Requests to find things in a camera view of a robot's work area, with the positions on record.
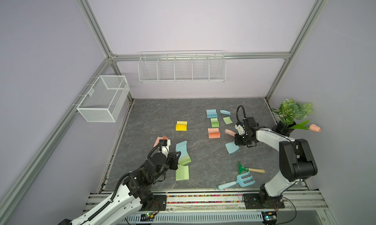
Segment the torn salmon page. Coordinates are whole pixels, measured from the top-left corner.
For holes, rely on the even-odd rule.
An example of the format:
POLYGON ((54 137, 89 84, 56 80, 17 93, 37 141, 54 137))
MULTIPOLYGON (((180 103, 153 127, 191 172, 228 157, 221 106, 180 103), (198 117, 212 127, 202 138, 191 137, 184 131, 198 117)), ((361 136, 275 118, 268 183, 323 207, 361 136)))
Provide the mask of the torn salmon page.
POLYGON ((236 133, 235 133, 235 132, 233 132, 233 131, 231 131, 231 130, 228 130, 228 129, 226 129, 226 130, 225 130, 225 134, 227 134, 227 135, 230 135, 230 136, 233 136, 233 137, 234 137, 236 133))

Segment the light green memo pad small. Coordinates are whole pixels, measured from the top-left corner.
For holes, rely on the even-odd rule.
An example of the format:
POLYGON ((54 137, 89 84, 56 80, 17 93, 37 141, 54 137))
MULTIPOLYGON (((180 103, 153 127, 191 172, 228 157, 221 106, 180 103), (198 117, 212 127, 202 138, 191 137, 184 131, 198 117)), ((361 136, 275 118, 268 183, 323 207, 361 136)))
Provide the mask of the light green memo pad small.
POLYGON ((212 128, 218 128, 219 127, 219 121, 217 118, 211 118, 211 127, 212 128))

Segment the torn light green page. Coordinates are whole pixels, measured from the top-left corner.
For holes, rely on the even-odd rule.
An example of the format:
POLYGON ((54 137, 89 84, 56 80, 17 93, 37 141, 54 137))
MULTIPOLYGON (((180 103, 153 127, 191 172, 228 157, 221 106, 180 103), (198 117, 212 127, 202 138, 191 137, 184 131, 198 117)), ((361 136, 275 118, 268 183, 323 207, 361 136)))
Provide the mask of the torn light green page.
POLYGON ((224 120, 224 122, 225 122, 226 125, 230 125, 230 124, 233 123, 232 120, 231 120, 231 118, 229 116, 228 117, 224 117, 223 120, 224 120))

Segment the torn light blue page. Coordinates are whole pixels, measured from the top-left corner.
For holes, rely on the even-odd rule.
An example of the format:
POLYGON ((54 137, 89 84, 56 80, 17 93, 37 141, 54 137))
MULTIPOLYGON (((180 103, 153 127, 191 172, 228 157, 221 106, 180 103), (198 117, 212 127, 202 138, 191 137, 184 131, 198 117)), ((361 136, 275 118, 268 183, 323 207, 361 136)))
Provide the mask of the torn light blue page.
POLYGON ((226 143, 225 147, 226 147, 227 152, 229 154, 232 154, 232 153, 234 153, 234 152, 236 152, 237 150, 240 149, 240 147, 238 145, 236 145, 234 142, 226 143))
POLYGON ((231 115, 231 112, 226 110, 220 110, 220 113, 224 115, 231 115))

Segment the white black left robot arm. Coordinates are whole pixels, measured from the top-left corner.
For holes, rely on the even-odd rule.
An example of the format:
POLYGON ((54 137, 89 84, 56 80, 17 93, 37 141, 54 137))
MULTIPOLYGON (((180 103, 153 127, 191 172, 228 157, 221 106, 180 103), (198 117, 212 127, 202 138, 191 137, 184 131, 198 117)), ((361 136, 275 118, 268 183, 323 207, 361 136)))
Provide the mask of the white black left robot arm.
POLYGON ((141 209, 161 210, 154 202, 152 185, 161 182, 168 170, 177 170, 181 152, 169 150, 170 140, 161 140, 136 170, 124 174, 106 199, 80 217, 64 219, 61 225, 116 225, 141 209))

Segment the salmon memo pad front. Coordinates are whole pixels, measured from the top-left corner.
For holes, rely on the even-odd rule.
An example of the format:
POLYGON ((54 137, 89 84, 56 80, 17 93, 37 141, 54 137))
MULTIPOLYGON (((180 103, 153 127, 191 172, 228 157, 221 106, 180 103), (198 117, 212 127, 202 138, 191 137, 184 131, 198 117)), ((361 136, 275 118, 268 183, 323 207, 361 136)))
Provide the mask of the salmon memo pad front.
POLYGON ((208 128, 208 136, 210 139, 219 139, 221 136, 219 128, 208 128))

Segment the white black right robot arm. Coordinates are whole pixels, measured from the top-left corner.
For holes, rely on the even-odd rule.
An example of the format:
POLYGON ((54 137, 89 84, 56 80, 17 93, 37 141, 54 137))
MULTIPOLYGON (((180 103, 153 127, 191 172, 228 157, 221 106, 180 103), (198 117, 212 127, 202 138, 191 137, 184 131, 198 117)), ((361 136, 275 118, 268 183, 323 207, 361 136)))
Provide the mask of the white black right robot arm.
POLYGON ((256 202, 263 208, 271 208, 282 202, 282 195, 294 184, 318 173, 309 143, 305 139, 293 139, 260 128, 253 117, 236 122, 235 145, 250 147, 252 142, 262 142, 279 152, 279 172, 260 189, 256 202))

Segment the light green memo pad front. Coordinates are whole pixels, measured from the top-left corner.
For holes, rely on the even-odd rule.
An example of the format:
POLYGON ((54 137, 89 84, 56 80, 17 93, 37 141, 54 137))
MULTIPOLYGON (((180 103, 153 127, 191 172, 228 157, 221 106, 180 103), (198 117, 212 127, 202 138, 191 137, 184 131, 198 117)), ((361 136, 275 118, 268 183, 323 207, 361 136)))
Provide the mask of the light green memo pad front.
POLYGON ((187 165, 178 165, 175 175, 176 181, 185 181, 190 179, 189 175, 189 166, 187 165))

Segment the light blue memo pad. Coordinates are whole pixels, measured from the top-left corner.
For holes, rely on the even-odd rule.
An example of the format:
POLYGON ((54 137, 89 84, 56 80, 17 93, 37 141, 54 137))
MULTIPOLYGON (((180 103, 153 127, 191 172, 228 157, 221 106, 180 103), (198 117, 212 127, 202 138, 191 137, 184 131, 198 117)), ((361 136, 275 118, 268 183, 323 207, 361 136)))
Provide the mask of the light blue memo pad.
POLYGON ((206 110, 207 118, 217 118, 216 109, 206 110))
POLYGON ((175 148, 176 152, 181 152, 180 159, 188 155, 187 143, 188 143, 187 141, 183 141, 183 142, 176 144, 176 148, 175 148))

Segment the light blue memo pad front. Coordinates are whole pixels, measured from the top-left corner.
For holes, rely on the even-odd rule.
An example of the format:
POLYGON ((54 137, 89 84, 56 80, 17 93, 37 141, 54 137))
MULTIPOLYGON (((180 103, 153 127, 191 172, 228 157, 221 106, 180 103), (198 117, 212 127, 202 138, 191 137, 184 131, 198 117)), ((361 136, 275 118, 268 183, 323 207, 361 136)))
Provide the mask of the light blue memo pad front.
POLYGON ((187 143, 188 143, 187 141, 183 141, 183 142, 176 144, 176 148, 175 148, 176 152, 181 152, 180 159, 188 155, 187 143))

